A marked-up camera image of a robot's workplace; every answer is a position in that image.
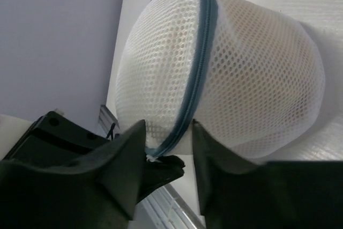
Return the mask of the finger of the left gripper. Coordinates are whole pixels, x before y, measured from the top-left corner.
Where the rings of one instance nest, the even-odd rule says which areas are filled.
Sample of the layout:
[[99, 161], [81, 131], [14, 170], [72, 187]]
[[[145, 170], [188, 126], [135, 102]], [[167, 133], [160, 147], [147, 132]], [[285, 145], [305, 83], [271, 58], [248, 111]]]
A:
[[185, 163], [177, 156], [166, 156], [155, 161], [146, 161], [143, 168], [139, 192], [140, 200], [160, 187], [181, 178], [184, 175]]

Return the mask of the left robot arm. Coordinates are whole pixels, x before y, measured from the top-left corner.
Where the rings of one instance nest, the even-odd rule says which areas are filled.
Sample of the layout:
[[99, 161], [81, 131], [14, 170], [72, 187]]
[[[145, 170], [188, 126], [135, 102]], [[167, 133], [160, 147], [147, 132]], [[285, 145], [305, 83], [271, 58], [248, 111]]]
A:
[[[1, 115], [1, 159], [16, 159], [39, 167], [59, 166], [109, 143], [119, 135], [112, 124], [108, 134], [97, 135], [55, 111], [35, 122]], [[184, 175], [177, 156], [144, 163], [138, 201]]]

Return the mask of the white mesh laundry bag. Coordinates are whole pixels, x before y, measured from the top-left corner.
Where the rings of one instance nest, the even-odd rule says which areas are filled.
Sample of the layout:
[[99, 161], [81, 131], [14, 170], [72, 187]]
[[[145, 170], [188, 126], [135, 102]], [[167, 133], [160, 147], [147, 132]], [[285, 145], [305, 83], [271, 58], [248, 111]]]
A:
[[246, 0], [150, 0], [116, 79], [119, 127], [146, 124], [153, 158], [191, 154], [191, 122], [246, 158], [303, 135], [322, 104], [318, 48], [294, 19]]

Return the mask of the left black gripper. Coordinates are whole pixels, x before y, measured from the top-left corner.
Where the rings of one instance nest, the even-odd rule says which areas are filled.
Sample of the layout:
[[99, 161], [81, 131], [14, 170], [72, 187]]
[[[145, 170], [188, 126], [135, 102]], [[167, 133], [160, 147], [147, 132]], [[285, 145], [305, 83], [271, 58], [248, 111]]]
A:
[[73, 159], [109, 142], [50, 111], [25, 131], [5, 159]]

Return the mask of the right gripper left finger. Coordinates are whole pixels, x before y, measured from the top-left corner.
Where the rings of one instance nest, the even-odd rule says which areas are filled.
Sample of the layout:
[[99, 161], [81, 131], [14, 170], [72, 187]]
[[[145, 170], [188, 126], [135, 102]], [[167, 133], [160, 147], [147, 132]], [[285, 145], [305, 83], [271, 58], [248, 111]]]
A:
[[143, 177], [146, 128], [67, 165], [1, 162], [1, 228], [127, 228]]

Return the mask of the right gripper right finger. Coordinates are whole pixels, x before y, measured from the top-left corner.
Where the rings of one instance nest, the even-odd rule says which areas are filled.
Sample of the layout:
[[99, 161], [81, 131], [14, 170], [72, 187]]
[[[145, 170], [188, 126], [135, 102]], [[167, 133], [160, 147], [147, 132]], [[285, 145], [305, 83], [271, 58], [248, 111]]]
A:
[[342, 228], [342, 162], [254, 164], [192, 123], [199, 209], [207, 228]]

